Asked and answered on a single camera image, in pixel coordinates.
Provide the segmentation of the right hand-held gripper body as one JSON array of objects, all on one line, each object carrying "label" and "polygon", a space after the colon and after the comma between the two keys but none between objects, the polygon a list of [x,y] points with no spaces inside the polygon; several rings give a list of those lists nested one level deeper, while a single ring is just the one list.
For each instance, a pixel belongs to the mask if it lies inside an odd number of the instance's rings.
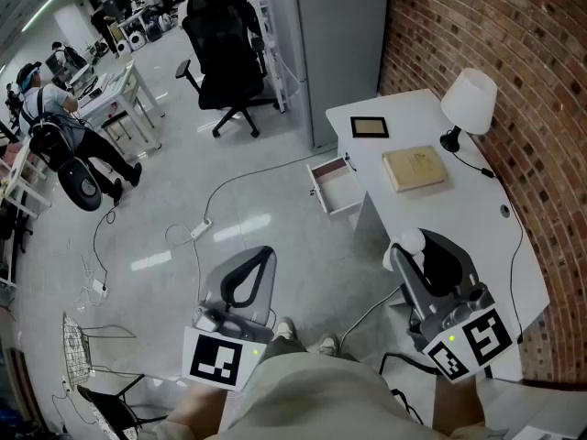
[{"label": "right hand-held gripper body", "polygon": [[489,288],[478,283],[428,317],[408,326],[415,349],[452,383],[491,365],[513,346],[509,324]]}]

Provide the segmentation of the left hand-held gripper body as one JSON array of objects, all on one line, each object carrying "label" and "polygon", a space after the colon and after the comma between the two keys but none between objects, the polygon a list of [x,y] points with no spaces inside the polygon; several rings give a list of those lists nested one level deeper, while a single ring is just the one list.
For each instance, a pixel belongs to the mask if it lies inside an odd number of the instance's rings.
[{"label": "left hand-held gripper body", "polygon": [[202,305],[193,324],[184,328],[182,377],[241,391],[273,336],[266,325]]}]

